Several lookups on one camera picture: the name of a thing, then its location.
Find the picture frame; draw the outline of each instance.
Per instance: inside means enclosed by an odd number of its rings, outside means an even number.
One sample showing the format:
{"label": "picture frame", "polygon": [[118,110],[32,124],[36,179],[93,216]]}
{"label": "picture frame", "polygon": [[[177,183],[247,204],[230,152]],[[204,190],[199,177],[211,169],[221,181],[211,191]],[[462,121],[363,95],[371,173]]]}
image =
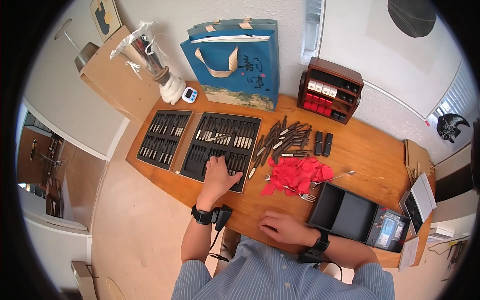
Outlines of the picture frame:
{"label": "picture frame", "polygon": [[92,0],[90,12],[104,43],[122,27],[115,0]]}

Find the gift bag handle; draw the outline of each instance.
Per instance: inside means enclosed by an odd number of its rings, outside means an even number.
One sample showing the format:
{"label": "gift bag handle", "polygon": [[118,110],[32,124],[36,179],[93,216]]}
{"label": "gift bag handle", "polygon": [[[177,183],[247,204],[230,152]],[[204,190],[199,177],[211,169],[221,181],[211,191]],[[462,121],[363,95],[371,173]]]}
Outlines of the gift bag handle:
{"label": "gift bag handle", "polygon": [[230,54],[230,57],[228,58],[228,69],[229,71],[215,71],[210,69],[207,64],[204,61],[204,58],[202,57],[202,53],[200,52],[200,48],[197,48],[195,51],[195,56],[204,63],[205,67],[207,67],[208,72],[216,78],[227,78],[229,77],[235,70],[237,69],[238,66],[238,51],[239,48],[236,47],[235,50],[233,50],[232,54]]}
{"label": "gift bag handle", "polygon": [[[213,27],[213,25],[218,25],[220,24],[220,21],[221,20],[215,20],[213,21],[213,24],[205,27],[205,29],[208,31],[208,32],[213,32],[215,31],[215,28]],[[253,27],[250,25],[249,22],[252,21],[252,18],[243,18],[243,22],[242,23],[239,23],[239,26],[242,28],[242,29],[253,29]]]}

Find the black device on wrist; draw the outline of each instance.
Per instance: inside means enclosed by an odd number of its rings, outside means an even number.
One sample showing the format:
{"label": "black device on wrist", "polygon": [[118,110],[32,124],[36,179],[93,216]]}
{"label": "black device on wrist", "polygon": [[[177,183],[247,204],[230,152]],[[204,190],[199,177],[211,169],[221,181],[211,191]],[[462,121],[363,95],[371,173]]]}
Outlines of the black device on wrist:
{"label": "black device on wrist", "polygon": [[215,217],[215,222],[216,222],[216,216],[218,214],[215,214],[215,211],[219,211],[220,208],[215,207],[212,211],[210,212],[204,212],[203,210],[197,210],[197,205],[195,204],[192,207],[192,215],[197,221],[198,224],[202,225],[208,225],[213,222],[213,218]]}
{"label": "black device on wrist", "polygon": [[322,234],[321,237],[317,239],[315,245],[304,253],[301,253],[298,258],[299,263],[318,263],[321,264],[324,262],[321,255],[325,250],[327,250],[330,242],[328,241],[328,232],[325,230],[320,230]]}
{"label": "black device on wrist", "polygon": [[208,225],[210,223],[216,224],[215,230],[221,231],[227,223],[228,219],[232,215],[232,209],[227,205],[222,207],[215,207],[210,212],[204,212],[203,210],[197,210],[197,205],[192,207],[192,215],[198,224]]}

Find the landscape painting print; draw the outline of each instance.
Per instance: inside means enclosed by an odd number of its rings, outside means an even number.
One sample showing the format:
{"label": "landscape painting print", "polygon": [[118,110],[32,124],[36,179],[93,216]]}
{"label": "landscape painting print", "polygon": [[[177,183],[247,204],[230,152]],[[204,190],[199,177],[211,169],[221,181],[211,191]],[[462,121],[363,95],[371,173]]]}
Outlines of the landscape painting print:
{"label": "landscape painting print", "polygon": [[114,0],[93,0],[90,12],[104,43],[122,26]]}
{"label": "landscape painting print", "polygon": [[245,92],[232,92],[223,87],[215,87],[205,84],[202,84],[202,88],[204,89],[208,101],[256,108],[269,112],[274,111],[273,100],[267,96]]}

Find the wrist strap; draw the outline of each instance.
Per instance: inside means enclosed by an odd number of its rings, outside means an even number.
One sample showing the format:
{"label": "wrist strap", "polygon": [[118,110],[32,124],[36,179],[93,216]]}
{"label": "wrist strap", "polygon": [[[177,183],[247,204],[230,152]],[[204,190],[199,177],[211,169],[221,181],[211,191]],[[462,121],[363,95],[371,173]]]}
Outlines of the wrist strap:
{"label": "wrist strap", "polygon": [[216,222],[216,216],[218,215],[217,211],[219,211],[219,210],[220,209],[218,207],[216,207],[210,212],[204,212],[203,210],[197,210],[197,205],[195,204],[192,207],[192,215],[193,215],[193,217],[195,218],[195,221],[197,221],[198,224],[208,225],[210,223],[215,223]]}
{"label": "wrist strap", "polygon": [[315,243],[315,245],[307,249],[307,251],[299,254],[299,257],[298,257],[299,263],[321,264],[324,262],[323,258],[321,258],[321,255],[328,248],[328,245],[330,245],[330,242],[328,240],[328,232],[325,230],[320,230],[320,232],[321,232],[321,236],[317,239],[317,242]]}

